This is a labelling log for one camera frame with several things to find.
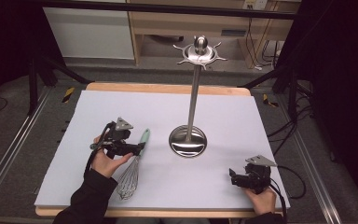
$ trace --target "whisk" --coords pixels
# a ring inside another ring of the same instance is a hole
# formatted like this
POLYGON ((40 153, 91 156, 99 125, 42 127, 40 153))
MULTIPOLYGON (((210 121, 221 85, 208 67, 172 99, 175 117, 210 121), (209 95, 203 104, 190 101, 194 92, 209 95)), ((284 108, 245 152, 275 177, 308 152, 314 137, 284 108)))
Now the whisk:
MULTIPOLYGON (((144 134, 142 134, 142 138, 140 143, 147 143, 149 139, 150 130, 146 129, 144 134)), ((124 171, 124 173, 118 179, 117 185, 117 193, 120 195, 120 200, 127 200, 129 199, 132 194, 135 192, 136 188, 138 187, 138 174, 139 174, 139 160, 141 159, 142 153, 144 149, 136 156, 129 167, 124 171)))

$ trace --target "wooden table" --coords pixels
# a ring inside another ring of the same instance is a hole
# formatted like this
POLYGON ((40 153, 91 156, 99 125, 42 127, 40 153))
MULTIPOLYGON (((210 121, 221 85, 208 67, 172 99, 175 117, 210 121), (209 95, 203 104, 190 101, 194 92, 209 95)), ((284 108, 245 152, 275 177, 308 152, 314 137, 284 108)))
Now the wooden table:
MULTIPOLYGON (((191 93, 191 86, 186 85, 160 85, 160 84, 134 84, 134 83, 91 83, 87 91, 131 91, 131 92, 154 92, 154 93, 191 93)), ((218 86, 200 86, 199 94, 214 95, 243 95, 251 96, 249 90, 218 86)), ((62 207, 36 207, 39 216, 56 216, 62 207)), ((110 209, 105 213, 106 217, 254 217, 251 209, 242 211, 205 211, 205 210, 149 210, 149 209, 110 209)))

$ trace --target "gray carpet floor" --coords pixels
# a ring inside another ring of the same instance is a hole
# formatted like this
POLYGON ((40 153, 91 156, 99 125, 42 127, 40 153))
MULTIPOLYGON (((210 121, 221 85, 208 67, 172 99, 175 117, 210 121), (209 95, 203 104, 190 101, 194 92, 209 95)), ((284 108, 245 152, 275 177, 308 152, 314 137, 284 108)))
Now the gray carpet floor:
MULTIPOLYGON (((73 70, 83 77, 98 81, 171 84, 190 84, 192 81, 191 72, 180 70, 87 67, 74 67, 73 70)), ((39 217, 35 213, 34 200, 37 189, 42 184, 48 166, 64 135, 64 130, 74 114, 80 92, 86 87, 60 73, 57 73, 57 77, 59 83, 54 88, 48 88, 50 95, 46 105, 0 185, 0 217, 9 217, 10 220, 25 218, 17 220, 16 223, 41 223, 42 221, 49 223, 51 221, 51 217, 39 217), (65 104, 62 103, 62 97, 69 87, 75 87, 75 92, 69 102, 65 104)), ((241 73, 208 71, 202 73, 200 85, 237 86, 245 84, 253 78, 255 76, 245 76, 241 73)), ((283 113, 286 105, 274 107, 263 103, 263 93, 271 93, 270 84, 271 82, 266 82, 262 86, 252 89, 252 95, 256 99, 266 133, 278 130, 287 122, 283 113)), ((286 95, 282 94, 279 97, 285 99, 286 95)), ((0 160, 25 120, 28 104, 27 77, 20 77, 0 88, 0 108, 3 108, 0 110, 0 160)), ((307 99, 301 99, 298 101, 297 110, 308 105, 307 99)), ((341 163, 330 161, 329 148, 311 116, 311 111, 300 117, 302 120, 298 122, 297 131, 304 139, 307 150, 321 174, 342 223, 358 223, 358 190, 356 186, 341 163)), ((285 135, 286 133, 283 132, 270 140, 281 139, 285 135)), ((280 142, 271 142, 270 144, 272 150, 275 150, 280 142)), ((288 210, 289 222, 326 223, 304 164, 299 158, 297 144, 293 137, 290 137, 283 145, 275 159, 278 164, 299 173, 307 186, 307 193, 304 197, 290 199, 292 207, 288 210)), ((280 173, 288 193, 292 196, 300 194, 302 191, 301 181, 285 170, 280 170, 280 173)))

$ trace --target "person's hand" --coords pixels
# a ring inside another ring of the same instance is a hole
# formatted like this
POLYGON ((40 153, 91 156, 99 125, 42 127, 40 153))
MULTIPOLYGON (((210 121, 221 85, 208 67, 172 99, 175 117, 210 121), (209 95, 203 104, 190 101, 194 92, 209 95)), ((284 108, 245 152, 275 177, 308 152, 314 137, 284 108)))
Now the person's hand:
MULTIPOLYGON (((94 138, 94 143, 98 143, 100 136, 94 138)), ((106 156, 103 152, 103 149, 98 150, 97 154, 95 155, 94 161, 91 164, 91 168, 94 169, 96 172, 100 173, 101 175, 110 178, 115 170, 122 164, 126 163, 130 157, 133 156, 132 153, 129 153, 120 159, 112 160, 106 156)))
POLYGON ((252 189, 244 189, 243 192, 249 197, 254 205, 255 213, 260 216, 266 213, 275 213, 275 202, 277 195, 271 188, 266 188, 263 192, 255 194, 252 189))

